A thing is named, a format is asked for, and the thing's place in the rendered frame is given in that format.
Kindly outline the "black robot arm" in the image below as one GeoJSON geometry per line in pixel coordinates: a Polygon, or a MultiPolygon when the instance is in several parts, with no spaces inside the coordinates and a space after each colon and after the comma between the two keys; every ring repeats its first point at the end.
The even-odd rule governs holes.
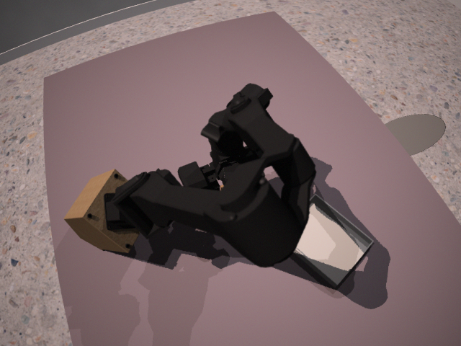
{"type": "Polygon", "coordinates": [[[271,98],[268,88],[247,84],[202,129],[219,152],[236,151],[244,142],[263,153],[249,162],[245,154],[219,162],[221,191],[184,187],[167,169],[142,172],[104,194],[107,230],[136,228],[149,239],[176,221],[222,237],[258,267],[289,258],[308,223],[316,170],[299,138],[267,112],[271,98]],[[281,198],[265,178],[268,163],[284,183],[281,198]]]}

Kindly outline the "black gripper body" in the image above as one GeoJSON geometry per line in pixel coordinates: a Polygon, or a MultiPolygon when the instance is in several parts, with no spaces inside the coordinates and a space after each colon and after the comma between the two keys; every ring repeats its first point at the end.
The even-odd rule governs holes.
{"type": "Polygon", "coordinates": [[[197,162],[194,161],[190,164],[179,167],[179,178],[184,187],[208,189],[209,187],[217,184],[215,169],[217,168],[219,162],[225,160],[228,160],[228,163],[233,162],[237,160],[239,156],[244,154],[246,155],[247,162],[260,159],[263,155],[260,150],[258,152],[253,151],[249,149],[248,146],[243,146],[243,144],[239,149],[230,153],[219,152],[211,145],[210,156],[212,158],[212,162],[210,163],[210,167],[200,170],[197,162]]]}

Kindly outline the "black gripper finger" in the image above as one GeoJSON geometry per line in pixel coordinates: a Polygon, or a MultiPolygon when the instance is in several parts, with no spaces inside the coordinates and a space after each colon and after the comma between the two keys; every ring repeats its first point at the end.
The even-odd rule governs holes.
{"type": "MultiPolygon", "coordinates": [[[[204,169],[204,168],[207,168],[207,167],[209,167],[208,164],[207,164],[207,165],[204,165],[204,166],[202,166],[202,167],[200,167],[200,170],[201,170],[201,169],[204,169]]],[[[208,190],[219,190],[219,191],[220,191],[220,185],[219,185],[219,183],[218,183],[217,180],[216,180],[216,182],[217,182],[217,184],[216,184],[216,185],[213,185],[212,187],[209,187],[208,190]]]]}

